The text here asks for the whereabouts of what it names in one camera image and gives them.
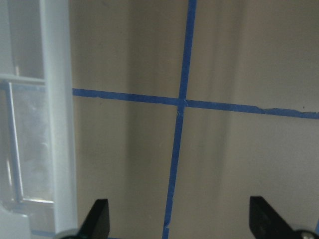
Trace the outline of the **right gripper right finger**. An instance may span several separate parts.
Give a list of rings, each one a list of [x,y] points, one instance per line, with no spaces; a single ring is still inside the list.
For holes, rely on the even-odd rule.
[[[261,196],[251,196],[249,201],[249,228],[256,239],[302,239],[286,221]]]

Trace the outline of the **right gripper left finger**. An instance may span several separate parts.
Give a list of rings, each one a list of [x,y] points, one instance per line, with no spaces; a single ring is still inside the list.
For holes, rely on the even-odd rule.
[[[109,204],[97,199],[85,218],[76,237],[78,239],[107,239],[110,233]]]

